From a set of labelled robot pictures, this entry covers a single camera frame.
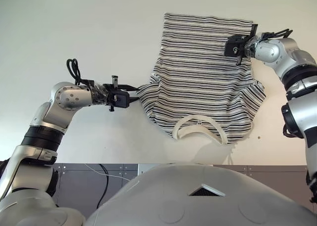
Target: gray-white striped fabric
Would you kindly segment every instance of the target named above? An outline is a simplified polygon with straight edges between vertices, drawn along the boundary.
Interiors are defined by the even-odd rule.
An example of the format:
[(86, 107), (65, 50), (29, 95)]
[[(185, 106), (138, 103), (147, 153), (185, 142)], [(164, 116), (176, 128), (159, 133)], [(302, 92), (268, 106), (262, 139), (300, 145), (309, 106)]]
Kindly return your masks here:
[[(251, 61), (225, 57), (227, 38), (249, 35), (252, 21), (213, 16), (164, 15), (161, 50), (150, 83), (138, 96), (149, 119), (172, 135), (175, 124), (191, 114), (220, 124), (228, 143), (243, 138), (265, 99), (264, 87), (252, 77)], [(190, 120), (181, 126), (197, 124)], [(202, 122), (212, 133), (216, 129)]]

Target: black vent grille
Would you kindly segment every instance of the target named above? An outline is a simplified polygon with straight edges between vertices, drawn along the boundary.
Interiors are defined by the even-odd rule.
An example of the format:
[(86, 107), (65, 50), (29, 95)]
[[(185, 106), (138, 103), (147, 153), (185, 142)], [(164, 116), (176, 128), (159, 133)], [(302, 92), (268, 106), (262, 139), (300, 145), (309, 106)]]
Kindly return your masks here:
[(199, 190), (196, 190), (190, 196), (219, 196), (209, 190), (206, 190), (205, 188), (200, 188)]

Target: black cord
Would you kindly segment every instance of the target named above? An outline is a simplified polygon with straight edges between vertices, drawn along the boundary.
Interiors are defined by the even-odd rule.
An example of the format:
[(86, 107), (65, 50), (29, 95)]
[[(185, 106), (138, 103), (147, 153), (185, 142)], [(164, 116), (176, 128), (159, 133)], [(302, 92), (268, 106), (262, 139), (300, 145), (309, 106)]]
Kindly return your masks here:
[(297, 137), (297, 136), (287, 132), (286, 124), (283, 127), (283, 135), (288, 137), (288, 138), (296, 138)]
[(109, 185), (109, 176), (108, 176), (109, 173), (108, 173), (107, 169), (102, 164), (99, 164), (99, 166), (104, 170), (105, 174), (107, 175), (107, 184), (106, 184), (105, 190), (103, 192), (103, 195), (101, 196), (101, 198), (100, 198), (100, 200), (99, 200), (99, 202), (97, 204), (97, 209), (99, 208), (100, 203), (103, 200), (103, 198), (104, 198), (104, 196), (105, 196), (105, 194), (106, 194), (106, 192), (108, 190), (108, 185)]
[(68, 59), (66, 62), (67, 69), (70, 73), (70, 75), (75, 79), (75, 85), (79, 85), (82, 82), (82, 79), (80, 78), (80, 71), (78, 68), (78, 61), (77, 59)]
[(267, 40), (267, 39), (279, 38), (279, 37), (287, 38), (292, 32), (293, 32), (293, 30), (284, 29), (284, 30), (279, 31), (277, 33), (264, 33), (262, 41)]

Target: robotic arm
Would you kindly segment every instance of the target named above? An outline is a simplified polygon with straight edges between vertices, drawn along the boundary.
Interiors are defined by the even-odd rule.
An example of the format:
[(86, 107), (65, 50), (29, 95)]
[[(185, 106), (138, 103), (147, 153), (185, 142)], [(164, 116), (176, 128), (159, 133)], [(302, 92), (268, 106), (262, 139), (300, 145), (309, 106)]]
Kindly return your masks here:
[(317, 64), (288, 38), (292, 30), (254, 35), (256, 26), (250, 36), (230, 37), (225, 55), (238, 57), (237, 64), (242, 57), (261, 60), (273, 68), (283, 83), (288, 101), (282, 106), (283, 134), (305, 139), (308, 185), (314, 195), (311, 201), (317, 203)]
[[(83, 217), (76, 210), (58, 208), (59, 213), (56, 214), (55, 203), (50, 197), (58, 180), (58, 172), (51, 165), (56, 161), (59, 144), (74, 114), (81, 108), (107, 105), (112, 112), (114, 107), (127, 108), (138, 99), (128, 93), (138, 89), (118, 85), (117, 76), (112, 76), (112, 84), (99, 84), (80, 78), (76, 59), (69, 59), (67, 67), (75, 78), (75, 84), (60, 82), (53, 87), (51, 99), (37, 110), (22, 143), (15, 148), (1, 176), (1, 224), (16, 225), (21, 221), (19, 215), (28, 220), (26, 215), (41, 213), (45, 215), (45, 224), (41, 224), (41, 218), (32, 223), (55, 225), (58, 219), (58, 225), (82, 225)], [(26, 208), (29, 211), (23, 216)], [(50, 217), (54, 221), (52, 224), (48, 223)], [(21, 222), (21, 225), (28, 225), (27, 221)]]

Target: white wall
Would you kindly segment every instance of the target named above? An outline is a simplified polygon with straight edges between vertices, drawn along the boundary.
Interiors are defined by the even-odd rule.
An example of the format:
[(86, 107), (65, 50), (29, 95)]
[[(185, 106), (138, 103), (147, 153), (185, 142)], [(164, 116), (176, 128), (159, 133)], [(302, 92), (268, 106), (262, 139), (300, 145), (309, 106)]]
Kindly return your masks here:
[[(116, 74), (122, 84), (147, 83), (165, 12), (251, 19), (259, 32), (292, 28), (299, 47), (317, 58), (316, 11), (317, 0), (0, 0), (0, 160), (21, 142), (51, 87), (73, 81), (68, 58), (78, 58), (83, 78), (110, 83)], [(204, 136), (174, 141), (140, 103), (114, 113), (91, 107), (74, 117), (58, 162), (305, 164), (304, 142), (281, 133), (282, 84), (269, 67), (253, 64), (267, 99), (248, 139), (225, 147)]]

